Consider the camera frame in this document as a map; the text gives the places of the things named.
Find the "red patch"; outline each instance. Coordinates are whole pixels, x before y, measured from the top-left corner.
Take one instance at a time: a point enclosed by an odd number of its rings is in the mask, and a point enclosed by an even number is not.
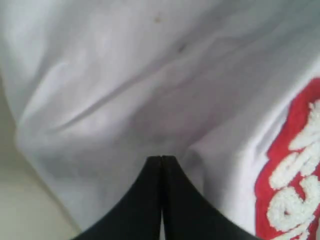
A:
[[[283,125],[279,135],[272,143],[267,152],[269,158],[268,163],[261,171],[255,185],[256,195],[256,235],[262,239],[272,240],[284,232],[277,231],[272,227],[267,218],[267,211],[270,201],[279,190],[274,190],[269,184],[269,177],[279,165],[279,163],[289,154],[297,151],[290,151],[290,142],[300,133],[308,121],[310,113],[309,104],[320,99],[320,78],[313,79],[308,86],[292,101],[287,120]],[[320,164],[316,167],[313,175],[320,179]],[[299,185],[303,177],[298,173],[288,186],[295,188],[295,191],[304,199],[305,194]],[[318,219],[320,217],[320,207],[313,214],[315,220],[309,226],[310,235],[308,240],[316,239],[316,231],[318,228]]]

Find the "beige background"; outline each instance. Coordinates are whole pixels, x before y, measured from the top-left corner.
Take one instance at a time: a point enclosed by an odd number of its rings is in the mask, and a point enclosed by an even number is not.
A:
[[[79,232],[14,147],[0,80],[0,239],[69,240]]]

